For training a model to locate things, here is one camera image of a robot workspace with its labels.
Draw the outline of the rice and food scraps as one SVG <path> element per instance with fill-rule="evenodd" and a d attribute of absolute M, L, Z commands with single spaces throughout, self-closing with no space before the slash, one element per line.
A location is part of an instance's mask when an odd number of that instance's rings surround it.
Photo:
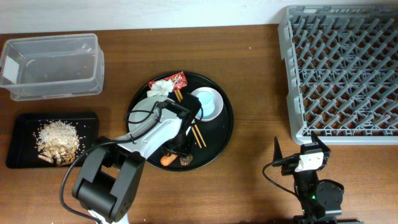
<path fill-rule="evenodd" d="M 57 167 L 72 164 L 85 150 L 85 135 L 78 134 L 78 123 L 49 121 L 33 133 L 38 158 Z"/>

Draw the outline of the red snack wrapper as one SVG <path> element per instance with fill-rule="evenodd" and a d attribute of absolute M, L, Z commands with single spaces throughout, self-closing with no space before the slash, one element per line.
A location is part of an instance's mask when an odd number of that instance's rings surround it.
<path fill-rule="evenodd" d="M 162 78 L 160 80 L 171 80 L 174 84 L 173 91 L 180 90 L 180 89 L 184 88 L 185 86 L 187 86 L 187 83 L 188 83 L 187 78 L 183 72 L 175 73 L 171 76 Z"/>

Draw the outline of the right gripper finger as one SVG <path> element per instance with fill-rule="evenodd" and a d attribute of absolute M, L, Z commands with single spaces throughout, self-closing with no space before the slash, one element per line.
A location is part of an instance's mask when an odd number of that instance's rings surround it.
<path fill-rule="evenodd" d="M 280 161 L 283 159 L 282 151 L 280 149 L 278 138 L 274 138 L 274 155 L 272 160 L 272 166 L 277 167 L 280 166 Z"/>
<path fill-rule="evenodd" d="M 323 142 L 320 140 L 320 138 L 316 135 L 314 131 L 311 132 L 311 140 L 312 142 L 316 142 L 318 145 L 322 145 Z"/>

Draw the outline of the white tissue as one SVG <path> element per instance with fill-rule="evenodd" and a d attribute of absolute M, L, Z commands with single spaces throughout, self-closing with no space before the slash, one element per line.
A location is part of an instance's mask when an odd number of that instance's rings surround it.
<path fill-rule="evenodd" d="M 147 91 L 147 97 L 168 96 L 169 92 L 173 91 L 174 89 L 174 84 L 171 80 L 158 80 L 149 82 L 148 86 L 150 90 Z"/>

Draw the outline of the wooden chopstick left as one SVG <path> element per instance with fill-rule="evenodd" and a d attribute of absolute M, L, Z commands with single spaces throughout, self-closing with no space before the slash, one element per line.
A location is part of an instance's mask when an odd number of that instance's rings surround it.
<path fill-rule="evenodd" d="M 178 101 L 181 102 L 183 100 L 183 98 L 182 98 L 182 94 L 181 94 L 180 90 L 175 90 L 174 92 L 176 94 L 176 97 L 177 97 Z M 198 144 L 198 147 L 202 148 L 202 145 L 201 145 L 200 140 L 198 138 L 198 134 L 197 134 L 197 132 L 195 130 L 194 121 L 192 121 L 192 124 L 193 124 L 193 126 L 191 128 L 191 131 L 192 131 L 192 133 L 193 133 L 193 135 L 195 137 L 195 140 L 196 140 L 196 142 Z"/>

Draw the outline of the wooden chopstick right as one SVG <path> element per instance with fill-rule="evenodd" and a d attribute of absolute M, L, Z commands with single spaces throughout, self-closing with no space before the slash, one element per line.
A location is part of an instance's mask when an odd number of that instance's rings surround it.
<path fill-rule="evenodd" d="M 202 134 L 201 134 L 196 122 L 195 122 L 196 120 L 194 119 L 193 121 L 195 123 L 194 126 L 195 126 L 195 130 L 196 130 L 196 132 L 198 134 L 198 138 L 200 140 L 200 143 L 201 143 L 202 146 L 206 147 L 206 142 L 204 141 L 204 138 L 203 138 L 203 136 L 202 136 Z"/>

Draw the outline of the pale grey plate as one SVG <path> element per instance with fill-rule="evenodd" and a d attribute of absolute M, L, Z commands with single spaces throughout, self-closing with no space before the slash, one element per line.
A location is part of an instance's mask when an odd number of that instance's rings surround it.
<path fill-rule="evenodd" d="M 148 114 L 149 111 L 152 109 L 153 105 L 156 101 L 164 101 L 168 100 L 166 96 L 152 96 L 148 98 L 144 98 L 140 102 L 138 102 L 132 109 L 133 113 L 129 113 L 127 115 L 127 131 L 130 132 L 139 124 L 131 124 L 130 122 L 138 122 L 143 120 Z"/>

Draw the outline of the orange carrot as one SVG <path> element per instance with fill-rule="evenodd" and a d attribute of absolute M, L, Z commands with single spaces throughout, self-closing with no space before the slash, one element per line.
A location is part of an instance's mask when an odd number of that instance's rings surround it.
<path fill-rule="evenodd" d="M 176 160 L 176 158 L 178 157 L 178 155 L 176 154 L 169 154 L 169 155 L 164 155 L 162 156 L 162 158 L 160 159 L 160 163 L 167 167 L 169 166 L 174 160 Z"/>

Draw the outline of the light blue cup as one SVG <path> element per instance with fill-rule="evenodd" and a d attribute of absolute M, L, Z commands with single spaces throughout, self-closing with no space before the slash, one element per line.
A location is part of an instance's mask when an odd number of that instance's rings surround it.
<path fill-rule="evenodd" d="M 203 116 L 205 118 L 210 117 L 215 111 L 215 102 L 213 99 L 213 95 L 207 91 L 201 91 L 197 95 L 200 100 L 201 107 L 203 109 Z"/>

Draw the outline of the wooden chopstick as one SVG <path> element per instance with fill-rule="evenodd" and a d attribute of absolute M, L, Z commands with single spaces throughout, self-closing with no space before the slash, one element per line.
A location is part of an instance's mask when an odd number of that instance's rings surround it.
<path fill-rule="evenodd" d="M 206 142 L 204 141 L 204 138 L 203 138 L 203 136 L 202 136 L 202 134 L 201 134 L 196 122 L 195 122 L 196 120 L 194 119 L 193 121 L 195 123 L 194 126 L 195 126 L 195 130 L 196 130 L 196 132 L 198 134 L 198 138 L 200 140 L 200 143 L 201 143 L 202 146 L 206 147 Z"/>
<path fill-rule="evenodd" d="M 175 90 L 174 92 L 176 94 L 176 97 L 177 97 L 178 101 L 181 102 L 183 100 L 183 98 L 182 98 L 182 94 L 181 94 L 180 90 Z M 195 140 L 196 140 L 196 142 L 198 144 L 198 147 L 202 148 L 202 145 L 201 145 L 200 140 L 198 138 L 198 134 L 197 134 L 197 132 L 195 130 L 194 121 L 192 121 L 192 124 L 193 124 L 193 126 L 191 128 L 191 131 L 192 131 L 192 133 L 193 133 L 193 135 L 195 137 Z"/>

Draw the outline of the brown mushroom piece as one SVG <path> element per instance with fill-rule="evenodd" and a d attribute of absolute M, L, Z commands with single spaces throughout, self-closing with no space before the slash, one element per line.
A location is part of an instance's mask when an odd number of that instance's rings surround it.
<path fill-rule="evenodd" d="M 180 165 L 181 166 L 187 166 L 193 160 L 193 156 L 192 155 L 180 156 L 179 159 L 180 159 Z"/>

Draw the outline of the clear plastic bin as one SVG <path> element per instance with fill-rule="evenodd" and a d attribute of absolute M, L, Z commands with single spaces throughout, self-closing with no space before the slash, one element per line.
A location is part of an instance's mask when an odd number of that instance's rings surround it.
<path fill-rule="evenodd" d="M 1 52 L 1 88 L 14 101 L 98 95 L 103 83 L 96 34 L 10 39 Z"/>

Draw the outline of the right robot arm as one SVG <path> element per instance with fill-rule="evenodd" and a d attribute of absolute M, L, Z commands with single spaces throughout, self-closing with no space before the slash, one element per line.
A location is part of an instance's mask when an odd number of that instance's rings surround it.
<path fill-rule="evenodd" d="M 283 157 L 279 141 L 274 138 L 274 155 L 271 163 L 262 169 L 263 176 L 276 187 L 292 194 L 302 208 L 302 215 L 296 215 L 292 223 L 359 223 L 358 220 L 339 220 L 342 214 L 344 186 L 330 179 L 318 178 L 317 172 L 322 170 L 330 157 L 330 148 L 311 132 L 311 142 L 302 144 L 300 152 Z M 289 190 L 274 182 L 266 174 L 268 167 L 280 167 L 283 176 L 294 178 L 294 189 Z"/>

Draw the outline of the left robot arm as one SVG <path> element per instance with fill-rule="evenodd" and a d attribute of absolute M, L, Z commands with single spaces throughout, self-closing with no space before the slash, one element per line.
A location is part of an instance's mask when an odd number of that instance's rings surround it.
<path fill-rule="evenodd" d="M 187 93 L 181 102 L 168 98 L 155 101 L 147 116 L 135 122 L 127 134 L 105 137 L 80 157 L 84 162 L 72 195 L 96 223 L 126 221 L 146 160 L 163 148 L 188 157 L 193 138 L 188 136 L 201 109 L 200 100 Z"/>

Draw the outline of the white small bowl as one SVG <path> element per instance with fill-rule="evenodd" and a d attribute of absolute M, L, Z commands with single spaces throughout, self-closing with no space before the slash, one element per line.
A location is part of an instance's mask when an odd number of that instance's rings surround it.
<path fill-rule="evenodd" d="M 195 97 L 197 97 L 197 95 L 201 91 L 207 91 L 207 92 L 210 92 L 213 95 L 213 99 L 214 99 L 214 102 L 215 102 L 215 111 L 213 112 L 213 114 L 210 117 L 205 118 L 203 116 L 203 109 L 201 108 L 199 110 L 199 112 L 197 113 L 197 115 L 195 116 L 195 118 L 199 119 L 199 120 L 202 120 L 202 121 L 212 121 L 217 116 L 219 116 L 221 114 L 221 111 L 223 110 L 223 98 L 222 98 L 221 94 L 217 90 L 215 90 L 213 88 L 210 88 L 210 87 L 197 88 L 196 90 L 193 90 L 191 92 L 191 94 L 194 95 Z"/>

